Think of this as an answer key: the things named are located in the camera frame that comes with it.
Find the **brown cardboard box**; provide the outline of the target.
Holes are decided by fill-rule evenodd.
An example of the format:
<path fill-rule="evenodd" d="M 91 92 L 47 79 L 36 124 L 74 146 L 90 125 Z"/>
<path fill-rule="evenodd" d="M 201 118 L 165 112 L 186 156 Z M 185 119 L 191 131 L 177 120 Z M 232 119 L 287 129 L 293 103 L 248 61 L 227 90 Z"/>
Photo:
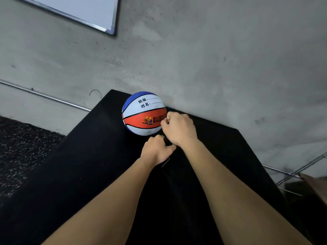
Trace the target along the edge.
<path fill-rule="evenodd" d="M 313 190 L 315 195 L 327 207 L 327 176 L 312 177 L 304 173 L 298 173 L 298 176 Z"/>

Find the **grey metal wall pipe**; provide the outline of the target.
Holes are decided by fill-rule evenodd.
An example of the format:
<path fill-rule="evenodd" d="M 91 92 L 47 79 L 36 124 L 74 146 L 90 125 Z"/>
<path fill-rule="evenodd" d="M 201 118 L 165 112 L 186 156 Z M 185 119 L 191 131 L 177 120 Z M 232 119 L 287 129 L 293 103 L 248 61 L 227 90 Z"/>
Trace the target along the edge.
<path fill-rule="evenodd" d="M 18 89 L 18 90 L 22 90 L 24 92 L 34 94 L 34 95 L 37 95 L 37 96 L 40 96 L 40 97 L 43 97 L 43 98 L 46 98 L 46 99 L 49 99 L 49 100 L 52 100 L 52 101 L 67 105 L 67 106 L 70 106 L 70 107 L 73 107 L 73 108 L 77 108 L 77 109 L 80 109 L 80 110 L 83 110 L 83 111 L 87 111 L 87 112 L 91 111 L 91 109 L 89 109 L 87 107 L 83 107 L 83 106 L 80 106 L 78 104 L 75 104 L 75 103 L 60 99 L 60 98 L 53 97 L 51 95 L 44 94 L 42 92 L 34 90 L 33 88 L 26 88 L 26 87 L 23 87 L 23 86 L 20 86 L 20 85 L 17 85 L 17 84 L 14 84 L 14 83 L 2 80 L 2 79 L 0 79 L 0 84 L 5 85 L 5 86 L 9 86 L 9 87 L 12 87 L 12 88 L 15 88 L 15 89 Z"/>
<path fill-rule="evenodd" d="M 300 179 L 300 176 L 298 176 L 297 174 L 294 174 L 294 173 L 288 173 L 286 171 L 283 171 L 283 170 L 280 170 L 280 169 L 276 169 L 274 167 L 271 167 L 271 166 L 268 166 L 268 165 L 264 165 L 262 164 L 262 166 L 265 168 L 265 169 L 269 169 L 271 171 L 274 171 L 274 172 L 277 172 L 277 173 L 281 173 L 281 174 L 284 174 L 286 175 L 287 177 L 291 177 L 291 178 L 299 178 Z"/>

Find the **person's left forearm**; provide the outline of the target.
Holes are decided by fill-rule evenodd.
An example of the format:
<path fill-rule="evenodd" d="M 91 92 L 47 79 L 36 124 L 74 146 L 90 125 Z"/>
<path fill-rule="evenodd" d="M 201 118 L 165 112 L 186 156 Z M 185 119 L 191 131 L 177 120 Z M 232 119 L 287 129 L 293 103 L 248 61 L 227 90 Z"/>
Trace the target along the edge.
<path fill-rule="evenodd" d="M 141 156 L 42 245 L 125 245 L 141 192 L 155 165 L 154 156 Z"/>

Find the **black table cloth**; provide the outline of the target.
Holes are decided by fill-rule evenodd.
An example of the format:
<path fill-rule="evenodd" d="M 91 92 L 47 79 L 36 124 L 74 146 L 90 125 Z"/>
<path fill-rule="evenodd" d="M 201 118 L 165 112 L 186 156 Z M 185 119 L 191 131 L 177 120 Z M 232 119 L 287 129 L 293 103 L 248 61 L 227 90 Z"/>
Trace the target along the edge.
<path fill-rule="evenodd" d="M 148 137 L 123 125 L 130 95 L 110 90 L 0 207 L 0 245 L 40 245 L 140 156 Z M 305 237 L 308 233 L 240 132 L 190 116 L 198 138 Z M 127 245 L 224 245 L 204 191 L 177 148 L 142 191 Z"/>

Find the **person's right hand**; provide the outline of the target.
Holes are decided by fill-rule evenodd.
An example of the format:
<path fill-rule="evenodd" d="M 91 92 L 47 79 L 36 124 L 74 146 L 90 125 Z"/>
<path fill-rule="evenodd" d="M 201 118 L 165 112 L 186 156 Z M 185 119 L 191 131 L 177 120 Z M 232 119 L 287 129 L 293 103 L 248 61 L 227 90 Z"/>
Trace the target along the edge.
<path fill-rule="evenodd" d="M 193 120 L 187 114 L 180 114 L 178 122 L 178 132 L 173 135 L 165 135 L 168 140 L 181 148 L 189 143 L 198 140 L 196 128 Z"/>

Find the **person's right forearm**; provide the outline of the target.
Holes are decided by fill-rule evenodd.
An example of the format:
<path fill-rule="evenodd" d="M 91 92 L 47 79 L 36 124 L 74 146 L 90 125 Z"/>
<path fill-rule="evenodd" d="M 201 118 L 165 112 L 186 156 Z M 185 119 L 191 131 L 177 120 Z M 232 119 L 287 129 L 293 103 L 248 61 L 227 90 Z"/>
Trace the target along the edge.
<path fill-rule="evenodd" d="M 205 192 L 225 245 L 312 245 L 196 138 L 179 142 Z"/>

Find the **grey metal rail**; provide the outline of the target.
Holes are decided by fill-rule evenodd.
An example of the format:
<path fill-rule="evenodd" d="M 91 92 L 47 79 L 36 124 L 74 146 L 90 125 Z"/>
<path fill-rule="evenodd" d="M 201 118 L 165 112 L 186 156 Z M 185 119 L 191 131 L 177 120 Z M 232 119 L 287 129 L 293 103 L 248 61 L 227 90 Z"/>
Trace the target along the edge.
<path fill-rule="evenodd" d="M 308 169 L 309 167 L 313 166 L 314 164 L 316 164 L 317 162 L 321 161 L 322 159 L 327 159 L 327 152 L 321 154 L 320 156 L 316 157 L 315 159 L 313 159 L 312 161 L 310 161 L 309 163 L 305 164 L 304 166 L 302 166 L 301 168 L 297 169 L 296 171 L 294 171 L 293 173 L 287 173 L 286 177 L 283 178 L 282 180 L 278 181 L 276 183 L 277 186 L 282 185 L 283 183 L 285 183 L 286 181 L 288 181 L 291 178 L 296 178 L 298 177 L 298 174 L 303 172 L 304 170 Z"/>

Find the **person's left hand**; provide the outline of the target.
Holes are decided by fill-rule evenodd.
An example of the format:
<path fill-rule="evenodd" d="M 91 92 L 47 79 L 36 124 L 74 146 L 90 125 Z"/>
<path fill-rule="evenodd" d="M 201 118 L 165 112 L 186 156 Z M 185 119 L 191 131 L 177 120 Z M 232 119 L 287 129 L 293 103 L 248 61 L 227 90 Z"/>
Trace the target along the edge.
<path fill-rule="evenodd" d="M 164 157 L 165 136 L 157 135 L 150 137 L 144 144 L 140 159 L 151 168 L 166 161 L 169 157 Z"/>

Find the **red white blue basketball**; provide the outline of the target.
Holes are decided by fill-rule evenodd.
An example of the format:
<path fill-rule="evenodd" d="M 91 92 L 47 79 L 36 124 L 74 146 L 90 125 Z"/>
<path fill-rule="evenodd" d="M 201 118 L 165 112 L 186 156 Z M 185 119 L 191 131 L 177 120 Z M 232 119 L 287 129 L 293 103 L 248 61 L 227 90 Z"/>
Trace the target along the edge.
<path fill-rule="evenodd" d="M 127 130 L 136 135 L 151 136 L 161 130 L 167 109 L 158 95 L 141 91 L 125 101 L 121 113 Z"/>

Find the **white board with metal frame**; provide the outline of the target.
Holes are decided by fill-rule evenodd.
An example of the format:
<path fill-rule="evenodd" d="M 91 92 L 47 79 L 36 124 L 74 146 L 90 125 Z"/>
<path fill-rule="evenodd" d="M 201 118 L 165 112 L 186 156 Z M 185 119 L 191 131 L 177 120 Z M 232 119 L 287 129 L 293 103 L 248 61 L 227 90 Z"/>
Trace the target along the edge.
<path fill-rule="evenodd" d="M 119 0 L 22 0 L 44 10 L 116 35 Z"/>

